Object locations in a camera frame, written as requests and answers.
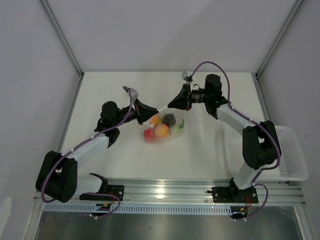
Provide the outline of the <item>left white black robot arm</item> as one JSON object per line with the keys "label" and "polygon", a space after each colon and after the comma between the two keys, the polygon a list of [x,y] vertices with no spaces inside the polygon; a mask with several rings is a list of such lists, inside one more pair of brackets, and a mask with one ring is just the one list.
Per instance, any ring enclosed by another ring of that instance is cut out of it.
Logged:
{"label": "left white black robot arm", "polygon": [[109,193],[107,179],[96,173],[79,177],[79,167],[111,147],[120,135],[121,125],[134,120],[143,124],[158,113],[157,108],[138,99],[125,108],[118,108],[113,101],[105,102],[93,136],[64,152],[52,150],[45,155],[35,184],[42,201],[66,203],[74,194],[105,199]]}

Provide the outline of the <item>dark purple fruit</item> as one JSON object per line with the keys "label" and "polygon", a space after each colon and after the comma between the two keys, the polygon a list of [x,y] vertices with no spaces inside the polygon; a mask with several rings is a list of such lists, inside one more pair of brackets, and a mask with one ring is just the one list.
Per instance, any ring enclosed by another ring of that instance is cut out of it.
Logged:
{"label": "dark purple fruit", "polygon": [[162,118],[162,123],[168,126],[169,128],[173,127],[176,124],[176,117],[172,113],[167,113]]}

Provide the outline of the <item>clear zip top bag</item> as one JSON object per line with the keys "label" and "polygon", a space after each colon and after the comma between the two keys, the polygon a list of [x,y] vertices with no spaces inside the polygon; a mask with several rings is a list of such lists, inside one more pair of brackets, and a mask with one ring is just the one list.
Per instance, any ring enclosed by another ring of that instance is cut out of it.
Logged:
{"label": "clear zip top bag", "polygon": [[142,125],[137,125],[133,132],[138,133],[147,143],[172,140],[185,132],[184,111],[174,108],[162,109]]}

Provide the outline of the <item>green leafy vegetable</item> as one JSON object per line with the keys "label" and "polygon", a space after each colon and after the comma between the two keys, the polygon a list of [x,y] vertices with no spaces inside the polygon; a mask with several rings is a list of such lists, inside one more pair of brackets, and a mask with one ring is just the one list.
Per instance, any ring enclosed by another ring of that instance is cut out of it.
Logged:
{"label": "green leafy vegetable", "polygon": [[177,122],[172,128],[171,131],[175,134],[179,134],[185,126],[185,120],[183,118],[180,119],[179,122]]}

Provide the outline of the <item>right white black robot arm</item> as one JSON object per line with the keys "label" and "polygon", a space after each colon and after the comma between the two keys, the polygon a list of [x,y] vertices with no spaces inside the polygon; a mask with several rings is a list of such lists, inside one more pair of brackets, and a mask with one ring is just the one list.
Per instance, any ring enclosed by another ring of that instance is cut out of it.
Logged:
{"label": "right white black robot arm", "polygon": [[210,190],[215,203],[257,203],[254,182],[264,171],[278,167],[281,148],[275,125],[269,121],[256,122],[231,105],[223,96],[219,75],[209,74],[204,88],[192,89],[193,77],[185,79],[179,94],[167,105],[171,109],[189,111],[193,104],[205,105],[209,115],[220,120],[242,136],[244,164],[230,179],[227,187],[213,187]]}

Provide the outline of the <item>green orange mango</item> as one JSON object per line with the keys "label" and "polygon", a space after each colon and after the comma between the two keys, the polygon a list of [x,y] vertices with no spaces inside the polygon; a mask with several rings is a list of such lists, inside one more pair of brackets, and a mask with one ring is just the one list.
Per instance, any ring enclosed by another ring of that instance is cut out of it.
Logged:
{"label": "green orange mango", "polygon": [[148,123],[151,127],[156,127],[157,125],[162,124],[162,118],[159,115],[154,115]]}

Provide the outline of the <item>red tomato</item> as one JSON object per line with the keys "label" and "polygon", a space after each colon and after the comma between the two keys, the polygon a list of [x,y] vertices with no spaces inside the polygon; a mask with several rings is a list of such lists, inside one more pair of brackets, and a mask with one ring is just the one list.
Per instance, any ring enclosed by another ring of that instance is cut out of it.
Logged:
{"label": "red tomato", "polygon": [[143,139],[147,142],[153,142],[156,140],[155,130],[151,127],[143,131]]}

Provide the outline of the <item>orange peach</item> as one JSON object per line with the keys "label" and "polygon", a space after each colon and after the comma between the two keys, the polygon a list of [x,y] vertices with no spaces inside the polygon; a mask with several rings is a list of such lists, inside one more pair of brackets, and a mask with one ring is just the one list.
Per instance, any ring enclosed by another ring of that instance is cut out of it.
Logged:
{"label": "orange peach", "polygon": [[164,139],[170,136],[170,129],[167,125],[165,124],[159,124],[155,127],[154,133],[157,138],[159,139]]}

